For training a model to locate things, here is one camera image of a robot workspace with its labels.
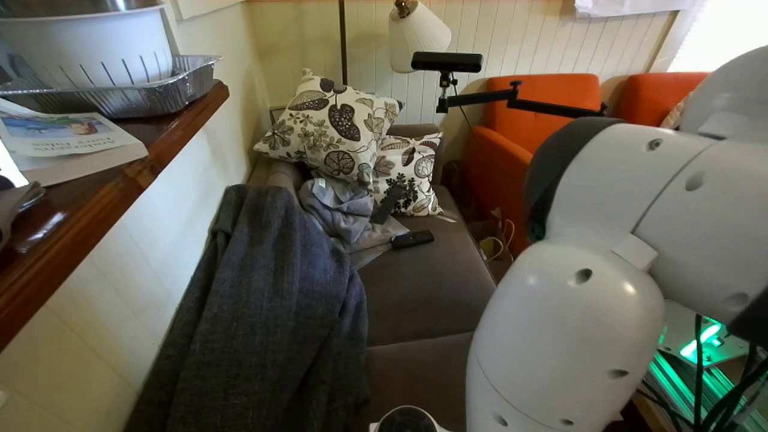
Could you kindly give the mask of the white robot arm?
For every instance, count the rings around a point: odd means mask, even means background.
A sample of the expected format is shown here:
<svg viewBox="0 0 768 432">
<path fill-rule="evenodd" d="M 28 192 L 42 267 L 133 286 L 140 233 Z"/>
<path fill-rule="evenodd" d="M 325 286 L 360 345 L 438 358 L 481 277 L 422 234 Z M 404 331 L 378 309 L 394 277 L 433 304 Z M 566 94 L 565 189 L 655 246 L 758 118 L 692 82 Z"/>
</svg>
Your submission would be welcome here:
<svg viewBox="0 0 768 432">
<path fill-rule="evenodd" d="M 474 331 L 465 432 L 603 432 L 666 304 L 768 340 L 768 47 L 711 72 L 675 130 L 578 118 L 532 155 L 517 256 Z"/>
</svg>

